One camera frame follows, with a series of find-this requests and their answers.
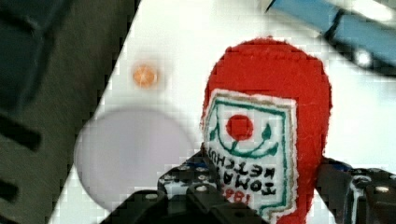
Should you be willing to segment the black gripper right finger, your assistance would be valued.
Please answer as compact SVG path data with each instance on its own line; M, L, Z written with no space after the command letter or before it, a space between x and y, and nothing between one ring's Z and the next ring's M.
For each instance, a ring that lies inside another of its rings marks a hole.
M316 190L336 224L396 224L393 173L323 158Z

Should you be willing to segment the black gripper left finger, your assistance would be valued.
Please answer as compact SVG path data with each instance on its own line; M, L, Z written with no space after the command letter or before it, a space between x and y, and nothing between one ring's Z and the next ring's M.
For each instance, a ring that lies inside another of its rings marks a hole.
M268 224L222 195L213 162L200 151L162 175L156 189L133 193L100 224Z

